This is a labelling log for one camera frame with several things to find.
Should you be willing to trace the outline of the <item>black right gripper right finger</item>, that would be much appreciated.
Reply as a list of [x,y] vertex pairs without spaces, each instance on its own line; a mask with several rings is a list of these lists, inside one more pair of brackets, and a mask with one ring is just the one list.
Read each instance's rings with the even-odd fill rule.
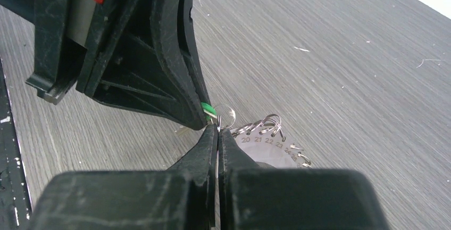
[[350,169],[260,167],[218,136],[222,229],[388,229],[370,181]]

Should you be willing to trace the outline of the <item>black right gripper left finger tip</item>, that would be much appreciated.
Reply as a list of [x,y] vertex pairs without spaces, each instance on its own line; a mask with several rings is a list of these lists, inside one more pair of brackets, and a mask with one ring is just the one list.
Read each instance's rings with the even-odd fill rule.
[[68,171],[45,187],[29,229],[211,229],[218,128],[167,170]]

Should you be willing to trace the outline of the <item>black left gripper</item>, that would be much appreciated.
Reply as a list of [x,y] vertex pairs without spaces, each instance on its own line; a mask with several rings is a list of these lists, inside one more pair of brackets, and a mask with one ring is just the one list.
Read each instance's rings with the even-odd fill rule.
[[78,82],[77,90],[100,104],[173,121],[170,107],[179,103],[155,54],[152,1],[1,0],[1,6],[35,27],[34,70],[26,82],[40,98],[58,104]]

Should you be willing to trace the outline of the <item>silver key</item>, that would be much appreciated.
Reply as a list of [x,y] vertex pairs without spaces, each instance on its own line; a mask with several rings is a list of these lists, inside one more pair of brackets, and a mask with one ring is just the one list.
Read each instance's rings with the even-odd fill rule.
[[185,126],[180,126],[176,131],[175,131],[175,133],[178,135],[178,136],[182,136],[182,135],[184,135],[186,132],[188,132],[188,131],[191,131],[191,129],[190,128],[188,128],[188,127],[185,127]]

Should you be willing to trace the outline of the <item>green key tag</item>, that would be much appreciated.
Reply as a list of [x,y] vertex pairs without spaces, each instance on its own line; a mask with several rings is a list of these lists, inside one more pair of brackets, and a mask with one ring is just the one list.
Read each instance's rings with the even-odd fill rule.
[[214,107],[205,102],[202,102],[201,106],[206,115],[206,120],[213,120],[217,118],[217,112]]

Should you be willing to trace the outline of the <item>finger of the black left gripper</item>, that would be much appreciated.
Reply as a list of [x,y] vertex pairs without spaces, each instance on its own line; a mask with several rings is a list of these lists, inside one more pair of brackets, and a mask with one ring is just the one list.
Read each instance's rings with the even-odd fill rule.
[[196,46],[193,0],[153,0],[150,28],[155,54],[176,91],[169,118],[193,130],[206,126],[201,103],[210,101]]

